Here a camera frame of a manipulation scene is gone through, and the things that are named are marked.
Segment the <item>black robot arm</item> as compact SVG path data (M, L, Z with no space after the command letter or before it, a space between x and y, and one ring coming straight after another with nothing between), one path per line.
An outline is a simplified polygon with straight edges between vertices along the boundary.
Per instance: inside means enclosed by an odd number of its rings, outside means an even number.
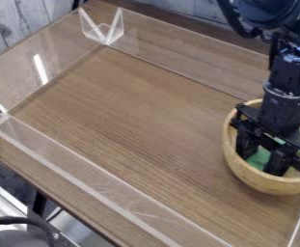
M248 159L265 149L262 172L280 177L290 168L300 171L300 0L216 1L233 31L270 44L261 104L237 104L230 126L237 155Z

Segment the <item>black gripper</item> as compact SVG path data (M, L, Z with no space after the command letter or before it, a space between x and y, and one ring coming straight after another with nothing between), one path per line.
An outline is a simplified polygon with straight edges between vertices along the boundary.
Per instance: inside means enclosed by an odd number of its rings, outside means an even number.
M236 110L230 126L240 158L246 160L262 147L270 152L264 173L281 177L289 167L300 172L300 94L286 95L265 83L260 106L240 103Z

